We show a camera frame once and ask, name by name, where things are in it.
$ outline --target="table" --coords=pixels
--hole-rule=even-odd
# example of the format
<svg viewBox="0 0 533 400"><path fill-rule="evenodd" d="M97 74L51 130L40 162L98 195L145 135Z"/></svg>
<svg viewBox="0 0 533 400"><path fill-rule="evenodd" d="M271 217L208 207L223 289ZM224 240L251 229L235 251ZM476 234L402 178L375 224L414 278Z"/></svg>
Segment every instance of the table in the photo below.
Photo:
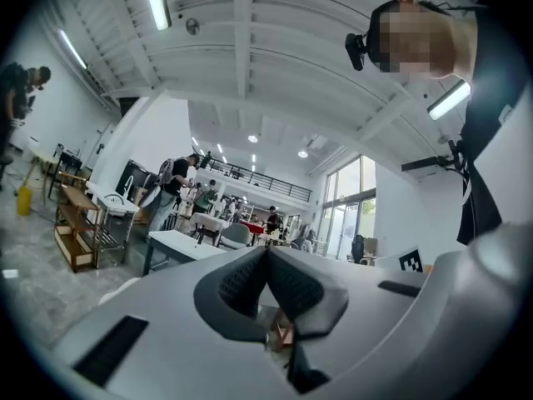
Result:
<svg viewBox="0 0 533 400"><path fill-rule="evenodd" d="M97 258L96 258L96 267L98 268L98 254L101 250L104 249L114 249L114 248L123 248L124 256L122 260L126 259L127 253L127 241L130 238L130 232L132 230L133 220L135 214L138 212L139 207L126 200L118 194L116 191L111 190L111 188L103 187L94 182L87 182L87 189L97 198L97 203L103 208L102 217L100 221L96 221L99 226L97 232ZM126 238L122 242L122 245L115 240L115 238L109 232L109 229L106 229L106 222L109 213L130 213L131 221L126 231Z"/></svg>
<svg viewBox="0 0 533 400"><path fill-rule="evenodd" d="M191 221L189 222L189 227L194 227L194 232L198 231L198 226L200 228L206 228L209 231L213 231L215 236L212 239L213 246L217 244L218 236L224 228L230 226L229 221L224 221L223 219L218 219L217 217L212 217L207 213L194 213L191 216Z"/></svg>
<svg viewBox="0 0 533 400"><path fill-rule="evenodd" d="M241 221L242 225L246 225L250 229L250 233L252 233L252 246L256 242L256 238L258 235L261 235L265 232L265 228L261 225L256 225L255 223L251 222L245 222Z"/></svg>
<svg viewBox="0 0 533 400"><path fill-rule="evenodd" d="M225 253L225 250L210 246L206 243L198 244L195 238L187 236L176 230L172 231L151 231L148 233L148 250L144 257L144 268L142 275L146 276L151 269L167 263L168 258L177 260L180 263L191 263L200 259L209 258L214 255ZM151 267L153 250L163 252L167 259L158 265Z"/></svg>
<svg viewBox="0 0 533 400"><path fill-rule="evenodd" d="M32 160L32 165L30 166L30 169L27 172L26 177L24 178L24 182L22 183L22 186L26 187L30 177L32 176L33 169L35 168L35 165L37 164L37 162L41 161L42 163L45 163L47 166L45 169L45 175L42 180L42 205L45 206L46 200L47 200L47 194L46 194L47 173L53 164L59 163L59 159L57 157L54 157L51 154L48 154L46 151L43 151L39 147L39 142L29 142L27 145L27 148L33 153L34 159Z"/></svg>

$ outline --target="light fixture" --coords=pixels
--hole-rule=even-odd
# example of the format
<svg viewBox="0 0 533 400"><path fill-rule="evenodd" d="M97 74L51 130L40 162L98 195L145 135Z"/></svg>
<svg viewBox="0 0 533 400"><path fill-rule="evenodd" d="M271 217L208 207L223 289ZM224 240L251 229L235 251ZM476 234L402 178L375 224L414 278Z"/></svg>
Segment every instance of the light fixture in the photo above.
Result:
<svg viewBox="0 0 533 400"><path fill-rule="evenodd" d="M448 113L452 108L459 105L470 95L470 84L461 80L454 87L452 87L448 92L446 92L442 97L437 99L435 103L430 105L427 108L430 117L433 120L438 120L446 113Z"/></svg>
<svg viewBox="0 0 533 400"><path fill-rule="evenodd" d="M77 59L77 61L80 63L80 65L83 67L83 69L87 69L87 65L86 63L83 61L82 57L80 57L79 53L76 52L76 49L74 48L74 46L72 45L72 43L70 42L70 40L68 39L68 36L67 34L63 31L63 30L59 30L59 35L61 36L61 39L65 42L65 44L67 45L68 49L72 52L72 55L74 55L74 57Z"/></svg>
<svg viewBox="0 0 533 400"><path fill-rule="evenodd" d="M164 30L170 26L168 16L167 0L148 0L152 10L153 20L156 22L158 30Z"/></svg>

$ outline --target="white wall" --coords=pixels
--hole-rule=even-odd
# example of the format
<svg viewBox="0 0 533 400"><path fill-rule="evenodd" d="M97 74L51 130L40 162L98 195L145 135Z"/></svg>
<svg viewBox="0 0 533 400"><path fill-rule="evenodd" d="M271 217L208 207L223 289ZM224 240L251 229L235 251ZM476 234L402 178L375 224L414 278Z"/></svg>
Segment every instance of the white wall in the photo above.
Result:
<svg viewBox="0 0 533 400"><path fill-rule="evenodd" d="M385 257L417 246L424 264L442 253L461 250L456 241L461 224L461 177L446 172L410 185L376 165L377 256Z"/></svg>
<svg viewBox="0 0 533 400"><path fill-rule="evenodd" d="M33 112L13 133L11 143L24 148L32 136L48 152L53 153L62 143L71 151L79 148L82 161L87 160L100 138L97 131L103 132L116 117L102 108L63 65L36 20L30 18L21 26L2 66L14 61L24 68L47 66L52 76L44 90L37 92Z"/></svg>
<svg viewBox="0 0 533 400"><path fill-rule="evenodd" d="M187 101L168 97L165 93L141 97L118 124L91 179L114 190L130 159L157 173L168 158L191 153ZM187 176L194 178L196 170L190 167Z"/></svg>

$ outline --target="stool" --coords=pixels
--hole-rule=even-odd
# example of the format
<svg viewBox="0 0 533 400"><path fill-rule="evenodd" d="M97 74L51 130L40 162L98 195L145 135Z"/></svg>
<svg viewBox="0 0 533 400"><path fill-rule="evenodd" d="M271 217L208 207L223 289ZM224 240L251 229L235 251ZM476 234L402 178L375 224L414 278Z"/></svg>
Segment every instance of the stool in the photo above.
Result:
<svg viewBox="0 0 533 400"><path fill-rule="evenodd" d="M13 163L13 157L8 156L7 154L0 157L0 191L2 191L3 171L6 169L6 166L11 163Z"/></svg>

